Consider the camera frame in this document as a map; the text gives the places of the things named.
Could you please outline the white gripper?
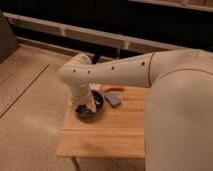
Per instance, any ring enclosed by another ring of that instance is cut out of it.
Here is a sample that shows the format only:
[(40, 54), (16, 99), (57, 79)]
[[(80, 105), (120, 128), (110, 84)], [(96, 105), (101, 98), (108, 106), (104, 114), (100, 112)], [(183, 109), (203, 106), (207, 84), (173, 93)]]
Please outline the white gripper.
[(89, 87), (77, 88), (71, 91), (72, 104), (77, 107), (76, 112), (89, 114), (96, 111), (96, 105)]

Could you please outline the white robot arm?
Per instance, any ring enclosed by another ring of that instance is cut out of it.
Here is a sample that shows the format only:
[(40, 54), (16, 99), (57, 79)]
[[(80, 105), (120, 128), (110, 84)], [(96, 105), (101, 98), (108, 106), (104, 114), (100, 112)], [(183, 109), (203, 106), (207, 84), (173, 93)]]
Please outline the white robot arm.
[(213, 171), (212, 52), (160, 51), (99, 64), (78, 54), (59, 75), (76, 105), (91, 101), (91, 83), (147, 88), (146, 171)]

